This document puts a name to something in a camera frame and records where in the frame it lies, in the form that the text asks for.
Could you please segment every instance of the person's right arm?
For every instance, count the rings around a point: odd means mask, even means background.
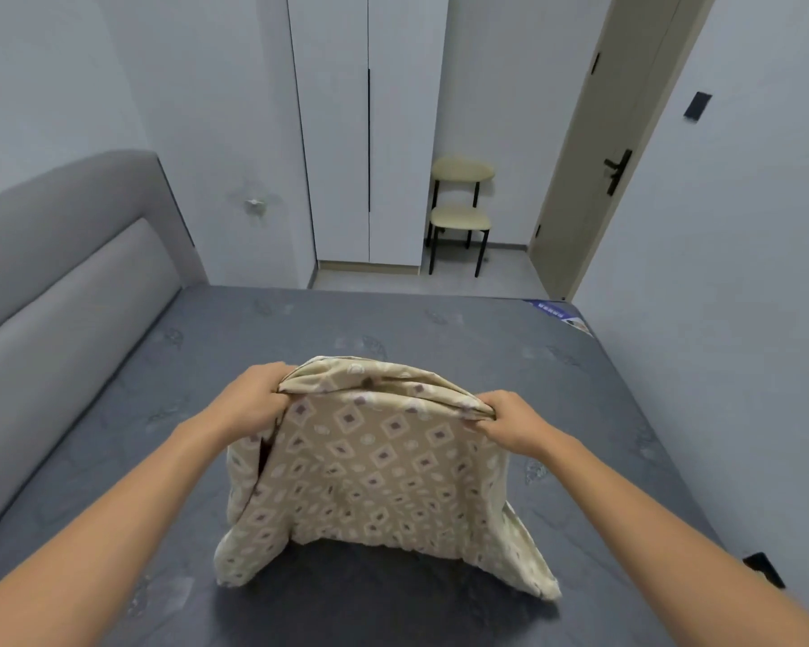
[[[545,422],[514,392],[479,395],[476,428],[558,478],[681,645],[803,645],[809,613]]]

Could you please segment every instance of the beige door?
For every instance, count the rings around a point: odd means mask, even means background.
[[[620,163],[626,150],[635,160],[643,148],[703,1],[613,0],[530,243],[530,259],[552,299],[569,295],[613,201],[615,170],[604,161]]]

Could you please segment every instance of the forearm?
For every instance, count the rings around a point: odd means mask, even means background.
[[[552,434],[561,481],[679,644],[809,645],[809,614],[604,465]]]
[[[0,644],[89,645],[224,447],[195,417],[0,582]]]

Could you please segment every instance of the bare skin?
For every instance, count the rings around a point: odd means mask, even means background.
[[[254,434],[290,403],[273,391],[292,369],[284,363],[249,368],[3,579],[0,645],[95,644],[125,607],[204,470],[227,445]],[[550,468],[679,644],[809,645],[809,614],[787,595],[546,423],[515,393],[481,398],[498,419],[476,429]]]

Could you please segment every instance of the mattress label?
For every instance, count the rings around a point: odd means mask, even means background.
[[[548,313],[549,315],[553,315],[562,323],[566,323],[569,326],[577,328],[579,331],[583,331],[588,336],[592,337],[593,334],[590,333],[590,328],[588,328],[587,323],[579,315],[572,315],[568,313],[564,309],[555,304],[551,304],[550,302],[546,302],[542,299],[526,299],[525,302],[536,306],[540,311],[543,313]]]

